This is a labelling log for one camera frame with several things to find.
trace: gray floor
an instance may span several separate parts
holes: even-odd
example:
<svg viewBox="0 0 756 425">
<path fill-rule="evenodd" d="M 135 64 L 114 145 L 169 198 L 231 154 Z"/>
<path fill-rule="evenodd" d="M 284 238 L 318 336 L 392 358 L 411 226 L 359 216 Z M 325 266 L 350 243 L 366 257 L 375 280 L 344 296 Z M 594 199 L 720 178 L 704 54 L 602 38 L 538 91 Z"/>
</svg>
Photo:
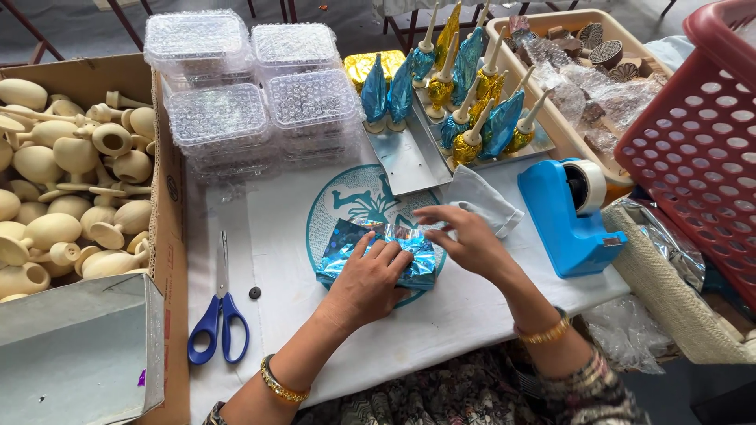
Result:
<svg viewBox="0 0 756 425">
<path fill-rule="evenodd" d="M 65 58 L 97 57 L 110 54 L 134 53 L 137 50 L 112 12 L 100 12 L 89 0 L 16 0 L 18 8 L 44 33 Z M 281 22 L 280 7 L 273 0 L 254 0 L 257 19 L 253 20 L 244 0 L 150 0 L 155 13 L 168 11 L 232 8 L 248 25 Z M 338 37 L 342 56 L 365 51 L 398 48 L 394 35 L 384 36 L 382 25 L 370 14 L 369 0 L 327 2 L 329 11 L 318 9 L 317 0 L 297 2 L 300 22 L 323 22 L 331 26 Z M 664 20 L 658 16 L 666 0 L 627 0 L 625 2 L 596 0 L 581 2 L 578 8 L 599 8 L 610 11 L 625 28 L 642 42 L 683 33 L 684 17 L 706 0 L 678 2 Z M 439 16 L 447 17 L 449 9 Z M 517 13 L 512 8 L 492 7 L 496 17 Z M 546 6 L 533 4 L 531 14 L 550 11 Z M 144 36 L 147 15 L 137 4 L 125 9 L 140 36 Z M 473 8 L 464 8 L 461 20 L 471 20 Z M 421 11 L 418 25 L 425 25 L 429 11 Z M 409 15 L 397 17 L 399 26 L 409 26 Z M 35 44 L 34 38 L 7 12 L 0 13 L 0 63 L 27 60 Z M 54 58 L 47 54 L 44 61 Z M 646 408 L 654 423 L 676 425 L 698 424 L 689 405 L 735 389 L 756 379 L 756 366 L 700 366 L 687 360 L 664 364 L 666 375 L 625 374 L 625 383 L 636 393 L 640 405 Z"/>
</svg>

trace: bangle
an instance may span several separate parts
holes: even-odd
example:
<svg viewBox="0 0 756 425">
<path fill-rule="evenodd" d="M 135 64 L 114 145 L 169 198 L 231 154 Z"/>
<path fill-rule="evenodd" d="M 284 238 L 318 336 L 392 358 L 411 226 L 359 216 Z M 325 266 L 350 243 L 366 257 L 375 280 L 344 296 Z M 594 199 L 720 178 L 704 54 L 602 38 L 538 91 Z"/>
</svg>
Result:
<svg viewBox="0 0 756 425">
<path fill-rule="evenodd" d="M 262 375 L 262 379 L 266 384 L 268 384 L 268 388 L 276 393 L 276 396 L 279 396 L 282 399 L 287 400 L 288 402 L 304 402 L 310 396 L 309 389 L 306 392 L 294 392 L 286 389 L 284 388 L 284 386 L 278 383 L 276 378 L 271 373 L 271 358 L 274 354 L 268 355 L 260 362 L 260 374 Z"/>
<path fill-rule="evenodd" d="M 567 312 L 560 309 L 559 307 L 555 307 L 555 309 L 559 312 L 559 315 L 562 316 L 562 319 L 559 321 L 559 323 L 555 324 L 551 329 L 541 332 L 541 333 L 535 333 L 533 335 L 526 335 L 520 331 L 520 329 L 515 324 L 515 333 L 517 336 L 529 344 L 541 344 L 546 343 L 549 341 L 558 340 L 567 332 L 567 329 L 569 328 L 569 316 L 567 315 Z"/>
</svg>

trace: blue tape dispenser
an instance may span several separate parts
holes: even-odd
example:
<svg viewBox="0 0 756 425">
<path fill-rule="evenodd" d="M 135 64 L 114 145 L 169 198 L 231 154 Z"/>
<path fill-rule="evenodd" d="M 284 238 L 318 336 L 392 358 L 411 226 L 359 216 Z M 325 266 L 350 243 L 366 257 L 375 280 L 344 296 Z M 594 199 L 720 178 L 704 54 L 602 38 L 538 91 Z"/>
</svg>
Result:
<svg viewBox="0 0 756 425">
<path fill-rule="evenodd" d="M 601 273 L 627 243 L 623 232 L 604 228 L 606 181 L 593 162 L 540 161 L 517 176 L 517 185 L 560 278 Z"/>
</svg>

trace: scissors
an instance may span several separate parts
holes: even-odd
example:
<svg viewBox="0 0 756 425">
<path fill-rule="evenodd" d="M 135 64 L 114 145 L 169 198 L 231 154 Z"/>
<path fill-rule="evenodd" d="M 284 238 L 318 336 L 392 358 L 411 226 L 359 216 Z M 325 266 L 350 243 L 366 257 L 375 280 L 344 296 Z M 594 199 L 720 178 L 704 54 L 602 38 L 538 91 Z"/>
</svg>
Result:
<svg viewBox="0 0 756 425">
<path fill-rule="evenodd" d="M 221 239 L 218 242 L 218 254 L 216 258 L 218 263 L 215 267 L 215 287 L 216 294 L 212 296 L 210 305 L 207 307 L 205 315 L 202 316 L 197 326 L 191 331 L 189 335 L 188 352 L 189 361 L 193 365 L 204 365 L 215 354 L 215 345 L 218 339 L 218 317 L 223 315 L 223 358 L 226 362 L 235 364 L 238 363 L 244 353 L 246 353 L 246 347 L 249 344 L 249 326 L 246 324 L 246 320 L 239 313 L 239 310 L 234 304 L 234 298 L 228 292 L 228 245 L 226 243 L 226 232 L 221 231 Z M 241 350 L 241 354 L 236 359 L 231 359 L 231 319 L 238 318 L 244 325 L 244 348 Z M 194 338 L 197 334 L 206 332 L 210 336 L 210 345 L 205 351 L 198 352 L 194 349 Z"/>
</svg>

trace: teal circular print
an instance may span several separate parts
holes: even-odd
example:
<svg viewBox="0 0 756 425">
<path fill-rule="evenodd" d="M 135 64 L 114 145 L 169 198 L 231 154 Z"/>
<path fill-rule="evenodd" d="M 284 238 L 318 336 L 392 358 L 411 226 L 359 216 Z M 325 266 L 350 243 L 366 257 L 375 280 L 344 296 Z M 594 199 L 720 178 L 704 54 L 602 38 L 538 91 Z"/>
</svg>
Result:
<svg viewBox="0 0 756 425">
<path fill-rule="evenodd" d="M 412 213 L 414 209 L 439 204 L 431 191 L 394 198 L 386 172 L 378 164 L 356 166 L 342 172 L 321 190 L 307 217 L 307 255 L 312 271 L 323 258 L 333 227 L 339 219 L 361 218 L 407 228 L 440 228 L 442 223 L 433 226 L 417 224 L 417 218 Z M 446 252 L 435 244 L 433 249 L 438 275 L 444 266 Z M 397 303 L 396 307 L 407 305 L 424 293 L 424 290 L 411 290 L 410 296 Z"/>
</svg>

